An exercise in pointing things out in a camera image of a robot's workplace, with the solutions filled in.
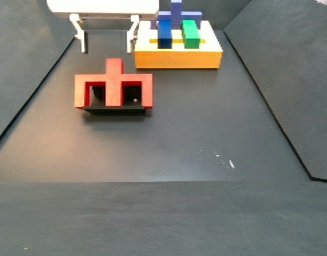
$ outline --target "wall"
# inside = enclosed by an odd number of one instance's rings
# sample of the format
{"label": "wall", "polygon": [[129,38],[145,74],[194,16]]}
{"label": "wall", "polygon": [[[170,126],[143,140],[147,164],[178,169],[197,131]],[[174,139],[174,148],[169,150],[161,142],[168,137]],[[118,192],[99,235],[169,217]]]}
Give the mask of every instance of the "wall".
{"label": "wall", "polygon": [[225,32],[310,175],[327,180],[327,6],[253,0]]}
{"label": "wall", "polygon": [[0,1],[0,135],[73,38],[46,0]]}

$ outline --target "gray surface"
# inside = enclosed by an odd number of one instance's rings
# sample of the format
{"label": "gray surface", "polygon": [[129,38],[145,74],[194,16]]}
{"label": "gray surface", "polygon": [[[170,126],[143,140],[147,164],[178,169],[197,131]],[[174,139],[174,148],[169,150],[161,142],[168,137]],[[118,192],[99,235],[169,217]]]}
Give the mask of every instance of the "gray surface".
{"label": "gray surface", "polygon": [[327,256],[327,184],[0,184],[0,256]]}
{"label": "gray surface", "polygon": [[137,72],[125,36],[91,33],[89,55],[74,43],[0,143],[0,181],[306,180],[222,32],[220,70],[141,71],[154,74],[151,116],[74,108],[75,74],[105,72],[106,57],[123,57]]}
{"label": "gray surface", "polygon": [[312,176],[327,179],[327,7],[254,0],[226,34]]}
{"label": "gray surface", "polygon": [[[224,29],[229,22],[234,19],[244,7],[252,0],[184,0],[185,11],[202,11],[204,19],[212,22],[214,29]],[[161,10],[172,9],[172,0],[161,0]],[[97,30],[129,30],[130,21],[125,20],[87,20],[85,22],[86,29]]]}
{"label": "gray surface", "polygon": [[73,40],[46,0],[0,1],[0,135]]}

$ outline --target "red block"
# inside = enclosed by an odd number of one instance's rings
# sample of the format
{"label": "red block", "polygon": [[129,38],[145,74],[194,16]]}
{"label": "red block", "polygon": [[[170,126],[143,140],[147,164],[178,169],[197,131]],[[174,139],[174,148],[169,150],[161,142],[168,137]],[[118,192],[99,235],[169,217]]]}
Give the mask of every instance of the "red block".
{"label": "red block", "polygon": [[154,89],[153,74],[123,74],[123,60],[106,60],[106,74],[75,75],[75,107],[82,109],[91,105],[90,87],[106,86],[106,107],[123,106],[125,86],[142,86],[142,106],[153,108]]}

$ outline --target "yellow base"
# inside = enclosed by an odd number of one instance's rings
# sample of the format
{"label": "yellow base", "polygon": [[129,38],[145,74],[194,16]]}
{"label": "yellow base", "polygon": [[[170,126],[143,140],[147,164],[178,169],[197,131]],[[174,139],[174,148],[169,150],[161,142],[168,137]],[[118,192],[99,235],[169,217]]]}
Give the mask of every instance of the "yellow base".
{"label": "yellow base", "polygon": [[220,68],[224,50],[209,21],[202,21],[200,34],[200,49],[185,49],[181,30],[173,30],[173,49],[158,49],[158,31],[150,29],[150,22],[142,21],[135,46],[137,68]]}

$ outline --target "green block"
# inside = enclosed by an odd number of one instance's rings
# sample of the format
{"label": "green block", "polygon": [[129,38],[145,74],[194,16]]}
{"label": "green block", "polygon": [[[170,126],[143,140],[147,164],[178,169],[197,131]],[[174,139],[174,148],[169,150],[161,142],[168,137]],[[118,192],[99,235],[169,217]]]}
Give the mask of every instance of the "green block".
{"label": "green block", "polygon": [[201,35],[196,20],[184,20],[181,25],[186,49],[200,49]]}

